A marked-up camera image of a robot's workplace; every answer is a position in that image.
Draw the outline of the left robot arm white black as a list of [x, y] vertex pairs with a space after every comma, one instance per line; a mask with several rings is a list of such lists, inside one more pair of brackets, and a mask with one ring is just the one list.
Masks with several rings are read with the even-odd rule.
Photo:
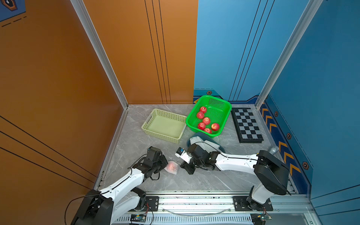
[[163, 152], [150, 147], [129, 167], [129, 172], [112, 185], [104, 189], [90, 190], [81, 199], [82, 202], [71, 221], [72, 225], [112, 225], [130, 210], [142, 210], [145, 207], [146, 192], [138, 186], [160, 173], [168, 162]]

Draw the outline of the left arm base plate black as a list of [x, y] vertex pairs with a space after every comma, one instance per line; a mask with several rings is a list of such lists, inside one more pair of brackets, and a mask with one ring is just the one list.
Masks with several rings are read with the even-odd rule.
[[159, 196], [146, 196], [146, 198], [141, 199], [137, 207], [130, 210], [130, 212], [146, 212], [147, 210], [157, 212], [158, 207]]

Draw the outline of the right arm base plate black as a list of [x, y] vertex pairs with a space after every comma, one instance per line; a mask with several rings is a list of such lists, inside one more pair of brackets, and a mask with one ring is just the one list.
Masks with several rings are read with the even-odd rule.
[[254, 200], [248, 200], [247, 196], [232, 197], [233, 205], [236, 212], [257, 211], [257, 212], [272, 212], [272, 202], [268, 198], [264, 204], [260, 204]]

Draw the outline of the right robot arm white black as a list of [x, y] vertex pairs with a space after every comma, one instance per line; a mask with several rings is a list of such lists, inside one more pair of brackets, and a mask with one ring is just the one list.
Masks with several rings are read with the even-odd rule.
[[197, 168], [206, 171], [237, 171], [248, 173], [259, 179], [247, 198], [233, 199], [237, 211], [266, 211], [273, 195], [284, 196], [287, 189], [289, 168], [268, 151], [253, 155], [231, 155], [209, 142], [195, 142], [188, 149], [178, 148], [175, 154], [183, 160], [181, 168], [194, 174]]

